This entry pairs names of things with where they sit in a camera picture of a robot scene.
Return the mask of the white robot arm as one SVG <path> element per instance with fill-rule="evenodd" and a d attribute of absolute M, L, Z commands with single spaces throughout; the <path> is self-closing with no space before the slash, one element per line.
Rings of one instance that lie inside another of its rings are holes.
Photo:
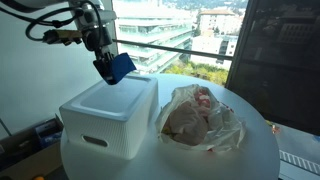
<path fill-rule="evenodd" d="M 109 50 L 112 44 L 107 25 L 116 19 L 113 10 L 106 10 L 101 0 L 0 0 L 7 7 L 22 13 L 33 13 L 49 6 L 67 3 L 67 7 L 59 8 L 30 18 L 0 10 L 29 25 L 25 30 L 28 39 L 47 44 L 84 43 L 86 49 L 95 54 L 93 64 L 100 76 L 108 84 L 116 84 L 113 68 L 114 56 Z"/>

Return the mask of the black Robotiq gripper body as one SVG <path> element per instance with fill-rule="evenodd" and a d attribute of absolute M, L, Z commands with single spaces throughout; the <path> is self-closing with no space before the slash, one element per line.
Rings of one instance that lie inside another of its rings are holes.
<path fill-rule="evenodd" d="M 87 28 L 82 32 L 82 35 L 86 49 L 95 54 L 96 61 L 111 61 L 113 59 L 113 54 L 109 49 L 112 40 L 105 26 Z"/>

